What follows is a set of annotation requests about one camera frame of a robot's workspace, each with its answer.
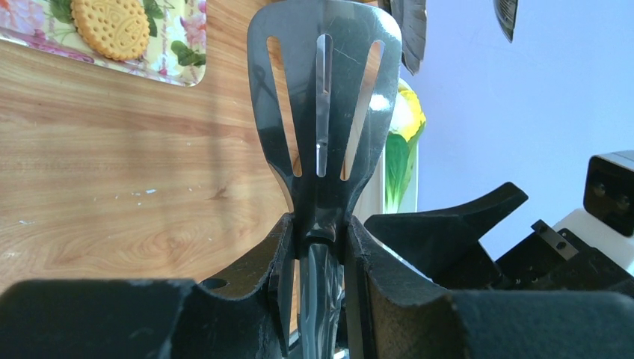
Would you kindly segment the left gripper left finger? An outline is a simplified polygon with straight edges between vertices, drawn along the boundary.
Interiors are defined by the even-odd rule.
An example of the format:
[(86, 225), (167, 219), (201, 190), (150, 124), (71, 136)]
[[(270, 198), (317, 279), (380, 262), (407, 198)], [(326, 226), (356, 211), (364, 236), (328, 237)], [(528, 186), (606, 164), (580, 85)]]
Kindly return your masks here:
[(24, 280), (1, 294), (3, 358), (284, 358), (292, 218), (212, 277)]

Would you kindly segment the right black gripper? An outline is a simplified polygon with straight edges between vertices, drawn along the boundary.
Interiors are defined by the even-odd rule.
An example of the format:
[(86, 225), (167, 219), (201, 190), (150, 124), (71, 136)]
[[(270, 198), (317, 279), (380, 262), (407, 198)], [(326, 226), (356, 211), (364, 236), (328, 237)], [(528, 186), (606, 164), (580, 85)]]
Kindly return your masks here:
[(372, 215), (365, 228), (448, 289), (610, 291), (633, 296), (633, 276), (573, 232), (542, 220), (493, 261), (479, 239), (529, 196), (512, 182), (445, 209)]

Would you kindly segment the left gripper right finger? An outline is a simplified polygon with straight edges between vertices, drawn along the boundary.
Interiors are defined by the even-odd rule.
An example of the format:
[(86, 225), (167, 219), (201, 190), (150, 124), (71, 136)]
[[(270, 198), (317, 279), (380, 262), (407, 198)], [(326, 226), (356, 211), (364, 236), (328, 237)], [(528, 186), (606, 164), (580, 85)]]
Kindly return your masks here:
[(345, 300), (352, 358), (631, 358), (633, 300), (617, 292), (448, 290), (353, 219)]

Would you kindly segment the metal serving tongs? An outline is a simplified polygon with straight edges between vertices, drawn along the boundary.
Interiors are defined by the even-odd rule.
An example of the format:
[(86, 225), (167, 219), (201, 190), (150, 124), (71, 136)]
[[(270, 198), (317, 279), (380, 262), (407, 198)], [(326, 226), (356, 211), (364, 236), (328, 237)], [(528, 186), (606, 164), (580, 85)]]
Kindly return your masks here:
[(401, 48), (396, 20), (355, 1), (278, 1), (248, 26), (257, 132), (292, 209), (305, 358), (335, 352), (348, 225), (385, 145)]

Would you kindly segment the three-tier dark cake stand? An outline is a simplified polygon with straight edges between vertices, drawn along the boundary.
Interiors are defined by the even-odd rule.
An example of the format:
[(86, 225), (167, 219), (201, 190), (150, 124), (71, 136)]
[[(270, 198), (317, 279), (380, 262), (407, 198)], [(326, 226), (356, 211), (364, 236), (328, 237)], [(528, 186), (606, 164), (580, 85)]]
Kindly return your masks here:
[[(425, 0), (377, 1), (378, 7), (398, 23), (402, 35), (401, 62), (411, 75), (420, 71), (425, 56), (427, 7)], [(518, 1), (496, 0), (493, 9), (499, 27), (509, 43), (513, 42), (517, 22)]]

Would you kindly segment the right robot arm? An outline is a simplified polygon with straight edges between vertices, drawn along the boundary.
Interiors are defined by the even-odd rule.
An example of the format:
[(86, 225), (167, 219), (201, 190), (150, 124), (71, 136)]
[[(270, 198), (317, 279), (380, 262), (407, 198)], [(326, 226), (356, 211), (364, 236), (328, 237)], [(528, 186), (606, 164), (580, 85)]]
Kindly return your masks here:
[(592, 156), (582, 207), (494, 260), (481, 237), (527, 200), (512, 182), (470, 202), (373, 215), (365, 228), (447, 289), (579, 290), (633, 294), (633, 152)]

